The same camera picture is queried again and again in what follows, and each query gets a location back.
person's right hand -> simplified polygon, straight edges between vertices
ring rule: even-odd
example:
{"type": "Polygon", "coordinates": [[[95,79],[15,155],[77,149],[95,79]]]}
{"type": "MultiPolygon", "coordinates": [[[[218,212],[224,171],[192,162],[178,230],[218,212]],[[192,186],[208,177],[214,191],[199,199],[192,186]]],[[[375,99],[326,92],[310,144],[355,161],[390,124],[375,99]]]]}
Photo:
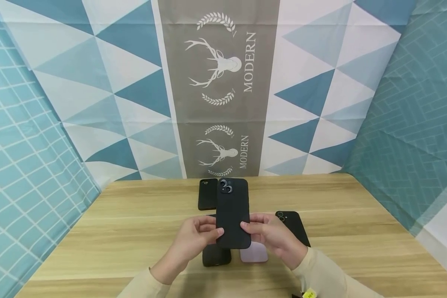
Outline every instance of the person's right hand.
{"type": "Polygon", "coordinates": [[[251,214],[250,223],[241,222],[240,226],[252,236],[252,241],[265,245],[290,270],[296,269],[308,252],[308,247],[272,214],[251,214]]]}

blue tile pattern wall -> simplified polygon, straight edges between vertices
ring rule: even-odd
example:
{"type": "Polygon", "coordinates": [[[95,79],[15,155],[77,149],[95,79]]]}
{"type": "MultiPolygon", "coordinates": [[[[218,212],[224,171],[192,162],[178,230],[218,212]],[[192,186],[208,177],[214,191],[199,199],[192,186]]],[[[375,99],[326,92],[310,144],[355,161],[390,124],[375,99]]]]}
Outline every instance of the blue tile pattern wall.
{"type": "Polygon", "coordinates": [[[99,191],[0,22],[0,298],[12,298],[99,191]]]}
{"type": "Polygon", "coordinates": [[[447,202],[447,0],[418,1],[345,170],[413,235],[447,202]]]}

teal triangle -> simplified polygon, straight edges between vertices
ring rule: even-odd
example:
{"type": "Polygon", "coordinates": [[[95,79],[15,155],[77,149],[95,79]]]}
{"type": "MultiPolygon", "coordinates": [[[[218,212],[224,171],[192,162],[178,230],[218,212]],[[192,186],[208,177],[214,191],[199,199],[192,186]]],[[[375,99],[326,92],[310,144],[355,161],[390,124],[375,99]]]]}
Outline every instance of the teal triangle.
{"type": "Polygon", "coordinates": [[[149,146],[177,154],[174,127],[171,119],[138,132],[130,136],[130,138],[149,146]]]}
{"type": "Polygon", "coordinates": [[[397,42],[365,54],[337,69],[366,87],[376,90],[396,44],[397,42]]]}
{"type": "Polygon", "coordinates": [[[323,148],[311,153],[311,155],[320,157],[330,163],[334,163],[337,166],[343,166],[348,159],[349,153],[354,147],[355,139],[344,142],[333,147],[323,148]]]}
{"type": "Polygon", "coordinates": [[[171,118],[162,69],[116,92],[116,95],[171,118]]]}
{"type": "Polygon", "coordinates": [[[315,136],[318,121],[319,119],[311,120],[309,122],[271,135],[270,138],[308,153],[313,137],[315,136]]]}
{"type": "Polygon", "coordinates": [[[276,166],[270,167],[265,171],[277,175],[301,175],[303,173],[303,169],[305,168],[307,158],[308,155],[305,154],[305,156],[287,160],[283,163],[277,164],[276,166]]]}
{"type": "Polygon", "coordinates": [[[290,43],[336,67],[348,24],[349,3],[307,25],[284,35],[290,43]]]}
{"type": "Polygon", "coordinates": [[[137,172],[133,172],[132,174],[129,174],[127,176],[124,176],[123,178],[118,179],[118,181],[123,181],[123,180],[142,180],[142,178],[141,178],[141,174],[139,173],[139,171],[137,171],[137,172]]]}
{"type": "Polygon", "coordinates": [[[94,37],[59,54],[36,70],[113,92],[94,37]]]}
{"type": "Polygon", "coordinates": [[[333,80],[333,73],[334,70],[321,73],[275,95],[315,115],[321,116],[321,111],[333,80]]]}
{"type": "Polygon", "coordinates": [[[353,104],[352,106],[345,107],[339,111],[336,111],[324,118],[329,122],[342,127],[353,134],[359,132],[359,128],[368,113],[372,98],[363,100],[360,103],[353,104]]]}
{"type": "Polygon", "coordinates": [[[104,129],[126,136],[114,95],[98,101],[64,122],[104,129]]]}
{"type": "Polygon", "coordinates": [[[137,7],[96,36],[162,67],[151,1],[137,7]]]}
{"type": "Polygon", "coordinates": [[[86,161],[113,163],[125,168],[138,170],[134,155],[127,139],[115,142],[109,147],[96,152],[86,161]]]}
{"type": "Polygon", "coordinates": [[[164,160],[154,166],[147,167],[143,169],[142,172],[166,179],[182,179],[178,156],[164,160]]]}
{"type": "Polygon", "coordinates": [[[404,31],[416,5],[416,0],[355,0],[354,2],[400,34],[404,31]]]}
{"type": "Polygon", "coordinates": [[[82,0],[7,1],[93,35],[93,30],[89,24],[88,15],[86,14],[82,0]]]}
{"type": "Polygon", "coordinates": [[[354,118],[354,119],[328,119],[329,122],[346,129],[357,135],[361,125],[364,122],[364,118],[354,118]]]}

wooden table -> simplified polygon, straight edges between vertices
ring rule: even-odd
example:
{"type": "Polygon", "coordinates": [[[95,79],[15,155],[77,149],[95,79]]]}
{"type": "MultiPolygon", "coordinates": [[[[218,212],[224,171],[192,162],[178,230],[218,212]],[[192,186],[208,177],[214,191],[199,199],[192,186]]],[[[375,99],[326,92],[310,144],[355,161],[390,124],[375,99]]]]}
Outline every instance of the wooden table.
{"type": "MultiPolygon", "coordinates": [[[[17,298],[114,298],[154,264],[197,209],[196,179],[114,182],[17,298]]],[[[385,297],[447,298],[447,272],[350,175],[248,178],[250,211],[299,212],[313,247],[385,297]]],[[[199,255],[168,297],[289,298],[299,282],[275,257],[206,268],[199,255]]]]}

beige sleeve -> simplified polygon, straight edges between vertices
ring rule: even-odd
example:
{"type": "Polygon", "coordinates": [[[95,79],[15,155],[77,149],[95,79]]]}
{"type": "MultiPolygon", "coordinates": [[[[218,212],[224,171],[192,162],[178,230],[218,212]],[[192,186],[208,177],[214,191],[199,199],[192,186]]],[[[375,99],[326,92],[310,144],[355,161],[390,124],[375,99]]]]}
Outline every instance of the beige sleeve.
{"type": "Polygon", "coordinates": [[[148,268],[136,275],[118,298],[164,298],[170,287],[158,282],[148,268]]]}
{"type": "Polygon", "coordinates": [[[347,276],[336,263],[314,248],[308,248],[308,254],[293,273],[301,280],[302,292],[311,288],[321,298],[383,298],[347,276]]]}

